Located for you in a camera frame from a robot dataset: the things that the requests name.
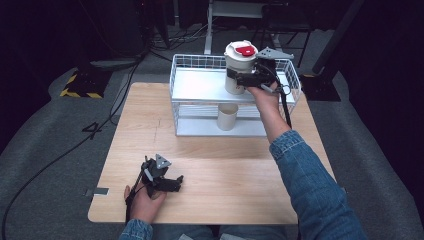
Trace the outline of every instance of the white wire rack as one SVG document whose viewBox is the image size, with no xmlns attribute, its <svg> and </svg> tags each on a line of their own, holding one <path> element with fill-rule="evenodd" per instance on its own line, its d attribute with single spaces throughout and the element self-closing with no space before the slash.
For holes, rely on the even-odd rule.
<svg viewBox="0 0 424 240">
<path fill-rule="evenodd" d="M 290 60 L 277 59 L 276 63 L 280 81 L 291 90 L 287 95 L 291 113 L 302 93 L 299 78 Z M 224 56 L 174 55 L 169 90 L 177 136 L 266 136 L 253 96 L 248 91 L 228 93 L 225 78 Z M 230 131 L 216 124 L 218 104 L 225 102 L 239 105 L 236 125 Z"/>
</svg>

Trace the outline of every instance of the person's left hand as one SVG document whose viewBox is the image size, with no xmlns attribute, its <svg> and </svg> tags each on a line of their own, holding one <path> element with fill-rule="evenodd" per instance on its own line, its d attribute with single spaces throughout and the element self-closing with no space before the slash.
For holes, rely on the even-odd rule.
<svg viewBox="0 0 424 240">
<path fill-rule="evenodd" d="M 138 189 L 140 189 L 140 191 L 136 191 L 137 194 L 131 205 L 130 220 L 139 219 L 151 224 L 158 214 L 162 203 L 165 201 L 167 194 L 166 192 L 155 192 L 152 198 L 150 198 L 147 194 L 147 189 L 143 187 L 143 185 L 138 185 L 136 190 Z M 130 195 L 130 191 L 131 188 L 127 185 L 125 187 L 124 199 Z"/>
</svg>

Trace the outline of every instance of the gray floor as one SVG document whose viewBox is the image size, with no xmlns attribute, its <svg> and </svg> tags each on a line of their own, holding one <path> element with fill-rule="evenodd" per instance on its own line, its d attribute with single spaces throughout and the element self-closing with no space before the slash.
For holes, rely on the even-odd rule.
<svg viewBox="0 0 424 240">
<path fill-rule="evenodd" d="M 248 30 L 214 35 L 212 54 L 222 55 L 231 41 L 249 40 Z M 298 74 L 311 69 L 331 31 L 315 31 Z M 181 45 L 173 54 L 202 54 L 204 38 Z M 133 81 L 168 82 L 171 63 L 149 55 Z M 119 89 L 129 70 L 113 73 L 103 99 L 60 97 L 74 69 L 50 86 L 52 101 L 35 113 L 0 156 L 0 203 L 6 206 L 34 174 L 88 136 L 81 130 L 103 123 L 116 108 Z M 309 102 L 338 183 L 349 193 L 370 239 L 424 239 L 414 201 L 385 159 L 378 144 L 349 102 L 341 74 L 333 80 L 341 102 Z M 113 118 L 119 121 L 118 114 Z M 106 122 L 102 132 L 61 158 L 35 178 L 19 195 L 7 218 L 8 239 L 116 239 L 123 224 L 92 223 L 87 219 L 90 197 L 107 157 L 115 126 Z"/>
</svg>

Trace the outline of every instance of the denim sleeve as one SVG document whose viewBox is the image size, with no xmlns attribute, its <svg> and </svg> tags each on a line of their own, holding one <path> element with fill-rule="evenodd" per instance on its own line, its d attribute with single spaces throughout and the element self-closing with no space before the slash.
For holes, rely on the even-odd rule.
<svg viewBox="0 0 424 240">
<path fill-rule="evenodd" d="M 125 226 L 119 240 L 151 240 L 153 228 L 150 224 L 138 219 L 132 219 Z"/>
<path fill-rule="evenodd" d="M 346 193 L 296 131 L 270 145 L 296 211 L 303 239 L 366 239 Z"/>
</svg>

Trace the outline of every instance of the white cup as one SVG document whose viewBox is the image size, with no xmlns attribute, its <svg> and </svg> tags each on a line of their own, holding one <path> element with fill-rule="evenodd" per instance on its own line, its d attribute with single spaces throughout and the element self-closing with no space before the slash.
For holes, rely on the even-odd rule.
<svg viewBox="0 0 424 240">
<path fill-rule="evenodd" d="M 218 104 L 218 127 L 223 131 L 229 131 L 236 124 L 238 105 L 235 103 Z"/>
<path fill-rule="evenodd" d="M 227 45 L 224 53 L 227 67 L 225 78 L 225 89 L 227 92 L 236 95 L 244 93 L 244 87 L 237 85 L 237 81 L 234 78 L 228 77 L 228 71 L 230 69 L 238 73 L 251 73 L 257 53 L 258 49 L 246 40 L 232 42 Z"/>
</svg>

